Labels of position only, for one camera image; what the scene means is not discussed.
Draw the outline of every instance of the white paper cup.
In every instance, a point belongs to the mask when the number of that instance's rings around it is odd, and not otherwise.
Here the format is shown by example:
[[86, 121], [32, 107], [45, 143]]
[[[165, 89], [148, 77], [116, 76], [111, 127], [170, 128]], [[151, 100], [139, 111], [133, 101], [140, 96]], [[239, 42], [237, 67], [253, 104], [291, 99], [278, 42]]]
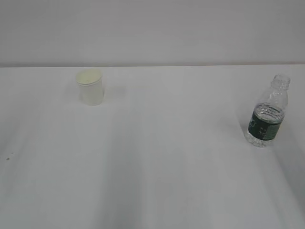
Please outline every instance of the white paper cup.
[[85, 69], [76, 75], [81, 92], [81, 100], [90, 106], [101, 104], [103, 100], [102, 73], [100, 69]]

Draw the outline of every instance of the white table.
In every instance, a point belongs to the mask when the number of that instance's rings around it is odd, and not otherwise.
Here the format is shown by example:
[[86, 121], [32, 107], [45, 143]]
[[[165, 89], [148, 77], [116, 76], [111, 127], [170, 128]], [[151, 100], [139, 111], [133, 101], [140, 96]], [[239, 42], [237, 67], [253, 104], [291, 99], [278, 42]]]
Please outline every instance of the white table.
[[[305, 65], [0, 69], [3, 229], [304, 229]], [[291, 76], [274, 144], [246, 142], [260, 92]]]

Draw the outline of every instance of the green bottle label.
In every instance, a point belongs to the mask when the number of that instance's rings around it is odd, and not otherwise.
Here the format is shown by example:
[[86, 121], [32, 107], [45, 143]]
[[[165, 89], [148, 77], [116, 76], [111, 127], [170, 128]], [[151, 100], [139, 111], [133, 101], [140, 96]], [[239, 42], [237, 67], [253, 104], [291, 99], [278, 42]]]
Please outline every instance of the green bottle label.
[[248, 130], [250, 134], [256, 138], [263, 141], [270, 141], [275, 138], [281, 123], [282, 122], [276, 124], [268, 123], [262, 119], [259, 119], [253, 112]]

